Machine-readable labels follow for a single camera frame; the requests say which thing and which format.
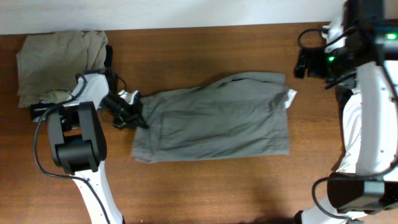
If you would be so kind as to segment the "grey-green shorts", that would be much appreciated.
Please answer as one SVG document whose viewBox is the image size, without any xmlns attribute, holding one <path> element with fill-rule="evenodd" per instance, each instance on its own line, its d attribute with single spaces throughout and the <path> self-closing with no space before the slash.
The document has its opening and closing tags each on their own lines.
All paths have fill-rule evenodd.
<svg viewBox="0 0 398 224">
<path fill-rule="evenodd" d="M 288 154 L 296 94 L 283 74 L 243 72 L 144 97 L 149 127 L 136 130 L 131 156 L 153 164 Z"/>
</svg>

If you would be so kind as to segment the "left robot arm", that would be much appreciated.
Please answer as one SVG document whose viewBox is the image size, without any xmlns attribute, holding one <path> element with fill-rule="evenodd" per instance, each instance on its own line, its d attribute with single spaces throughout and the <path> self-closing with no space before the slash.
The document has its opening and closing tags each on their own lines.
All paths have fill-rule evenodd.
<svg viewBox="0 0 398 224">
<path fill-rule="evenodd" d="M 78 187 L 92 223 L 125 222 L 106 177 L 107 143 L 97 110 L 109 112 L 115 128 L 147 127 L 141 94 L 112 90 L 116 81 L 100 73 L 78 74 L 71 96 L 45 116 L 53 162 Z"/>
</svg>

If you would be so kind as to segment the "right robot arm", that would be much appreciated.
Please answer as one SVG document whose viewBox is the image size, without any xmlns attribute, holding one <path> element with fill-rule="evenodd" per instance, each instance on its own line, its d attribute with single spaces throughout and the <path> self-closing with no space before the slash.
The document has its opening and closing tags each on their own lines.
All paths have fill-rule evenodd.
<svg viewBox="0 0 398 224">
<path fill-rule="evenodd" d="M 342 118 L 346 156 L 322 178 L 326 197 L 293 221 L 360 223 L 397 208 L 397 26 L 386 19 L 383 1 L 349 0 L 318 31 L 325 45 L 301 46 L 294 75 L 352 91 Z"/>
</svg>

